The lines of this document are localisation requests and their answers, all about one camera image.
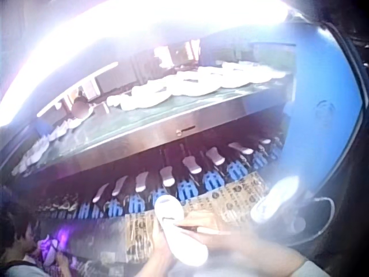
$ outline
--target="dark hair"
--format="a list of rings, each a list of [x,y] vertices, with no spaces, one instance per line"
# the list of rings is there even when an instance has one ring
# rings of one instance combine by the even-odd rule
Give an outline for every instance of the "dark hair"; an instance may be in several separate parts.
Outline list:
[[[25,237],[28,225],[36,225],[36,218],[23,206],[9,202],[0,211],[0,256],[12,247],[14,238]]]

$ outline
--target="fluorescent light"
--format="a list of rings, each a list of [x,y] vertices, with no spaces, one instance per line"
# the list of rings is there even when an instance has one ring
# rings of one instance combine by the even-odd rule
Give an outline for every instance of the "fluorescent light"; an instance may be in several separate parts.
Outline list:
[[[209,27],[206,35],[245,24],[277,24],[285,20],[288,8],[279,0],[187,0],[181,9],[169,0],[108,0],[61,24],[36,46],[0,103],[0,126],[13,120],[45,78],[98,40],[128,37],[172,20],[187,23],[188,14],[193,26]]]
[[[62,94],[60,94],[58,97],[56,97],[53,101],[51,101],[48,105],[46,105],[42,110],[40,110],[37,113],[37,117],[41,117],[44,113],[46,113],[52,106],[56,105],[60,100],[62,100],[64,98],[64,100],[67,98],[67,94],[69,92],[71,92],[72,90],[80,87],[81,85],[83,85],[83,83],[92,80],[93,82],[95,82],[95,80],[93,80],[96,76],[116,67],[118,65],[118,62],[113,62],[107,66],[104,66],[103,68],[100,68],[99,70],[93,72],[92,74],[88,75],[87,77],[83,78],[82,80],[78,81],[77,83],[75,83],[74,85],[72,85],[70,88],[68,88],[65,92],[63,92]],[[66,101],[68,108],[71,109],[71,103],[70,101]]]

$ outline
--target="white shoe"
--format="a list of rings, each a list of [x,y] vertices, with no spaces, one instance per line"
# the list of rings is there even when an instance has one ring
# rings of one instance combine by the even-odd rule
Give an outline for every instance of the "white shoe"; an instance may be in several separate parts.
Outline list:
[[[258,224],[263,224],[280,210],[280,208],[297,195],[299,190],[299,177],[286,177],[278,181],[270,190],[268,195],[250,211],[252,220]]]
[[[75,119],[68,119],[68,129],[75,129],[77,128],[78,126],[81,125],[82,123],[82,119],[79,119],[79,118],[75,118]]]
[[[64,121],[57,130],[57,139],[64,136],[68,131],[68,123]]]
[[[164,86],[162,79],[150,81],[146,85],[132,88],[132,106],[150,108],[167,100],[172,93]]]
[[[41,159],[42,154],[44,154],[46,152],[49,145],[50,145],[50,143],[48,142],[48,140],[41,139],[40,141],[38,141],[35,144],[36,147],[32,149],[33,154],[29,157],[30,158],[30,163],[31,164],[37,163]]]
[[[193,71],[178,72],[175,81],[168,84],[167,89],[173,95],[202,96],[212,93],[221,87],[221,80],[214,74]]]
[[[121,95],[111,95],[106,99],[108,107],[118,107],[121,103]]]
[[[123,94],[121,96],[121,109],[123,111],[131,111],[137,108],[136,98]]]
[[[208,248],[175,226],[176,222],[185,218],[180,202],[170,195],[160,196],[154,211],[173,255],[184,264],[194,267],[203,265],[208,259]]]

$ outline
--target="sleeve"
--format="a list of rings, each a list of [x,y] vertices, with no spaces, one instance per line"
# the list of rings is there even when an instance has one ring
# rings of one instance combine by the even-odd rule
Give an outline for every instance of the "sleeve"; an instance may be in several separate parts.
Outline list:
[[[311,261],[306,261],[298,270],[296,270],[291,277],[329,277],[324,270],[319,268]]]

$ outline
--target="person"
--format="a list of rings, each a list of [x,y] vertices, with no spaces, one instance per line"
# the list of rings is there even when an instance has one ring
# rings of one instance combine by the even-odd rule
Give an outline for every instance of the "person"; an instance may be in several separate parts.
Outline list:
[[[217,215],[209,211],[193,211],[181,222],[182,227],[204,227],[219,234],[204,234],[183,229],[182,232],[206,245],[209,250],[226,250],[239,253],[257,276],[276,277],[328,277],[317,265],[308,261],[297,251],[273,242],[264,241],[251,230],[236,232]],[[153,253],[136,277],[166,276],[175,259],[171,254],[163,232],[159,232],[158,222],[153,228]]]
[[[27,254],[37,249],[36,228],[37,220],[23,206],[7,203],[2,207],[0,212],[0,276],[49,276],[27,260]],[[56,260],[63,277],[70,277],[68,259],[58,253]]]

